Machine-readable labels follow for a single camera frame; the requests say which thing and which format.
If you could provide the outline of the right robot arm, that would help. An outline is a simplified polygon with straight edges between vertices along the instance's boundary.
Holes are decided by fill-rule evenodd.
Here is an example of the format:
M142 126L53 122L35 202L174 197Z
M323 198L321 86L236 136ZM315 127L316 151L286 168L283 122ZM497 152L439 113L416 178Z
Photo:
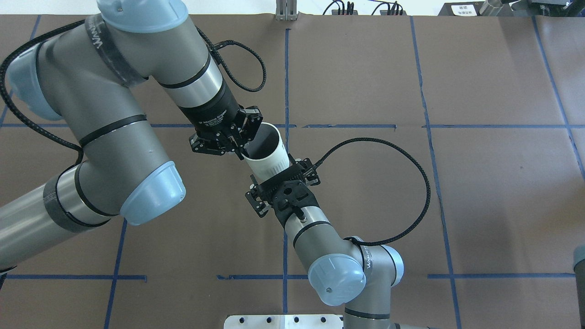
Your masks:
M253 172L247 200L259 217L275 212L320 300L344 306L343 327L409 329L411 325L390 316L391 288L404 275L399 252L339 236L309 189L316 181L309 160L246 158L246 163Z

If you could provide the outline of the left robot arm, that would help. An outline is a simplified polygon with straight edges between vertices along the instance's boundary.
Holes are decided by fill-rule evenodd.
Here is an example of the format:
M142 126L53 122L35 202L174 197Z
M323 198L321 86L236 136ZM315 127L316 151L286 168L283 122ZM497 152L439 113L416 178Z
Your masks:
M64 120L77 144L28 127L79 154L76 163L1 208L1 273L121 215L140 225L177 206L186 188L131 89L153 78L194 125L197 153L247 155L262 115L238 104L181 0L99 0L100 12L24 44L1 79L36 115Z

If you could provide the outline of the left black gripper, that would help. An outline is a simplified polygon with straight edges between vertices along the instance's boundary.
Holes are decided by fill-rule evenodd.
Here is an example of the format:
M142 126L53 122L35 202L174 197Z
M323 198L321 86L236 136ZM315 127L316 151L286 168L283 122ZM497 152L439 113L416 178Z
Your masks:
M189 144L192 152L200 154L248 156L245 146L255 139L263 122L257 106L240 108L226 82L205 104L178 108L196 129Z

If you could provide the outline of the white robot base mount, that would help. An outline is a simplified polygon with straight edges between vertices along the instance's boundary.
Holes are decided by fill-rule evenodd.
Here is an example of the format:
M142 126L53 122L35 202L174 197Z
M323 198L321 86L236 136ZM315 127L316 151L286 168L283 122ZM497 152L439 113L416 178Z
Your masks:
M277 314L228 316L224 329L342 329L336 314Z

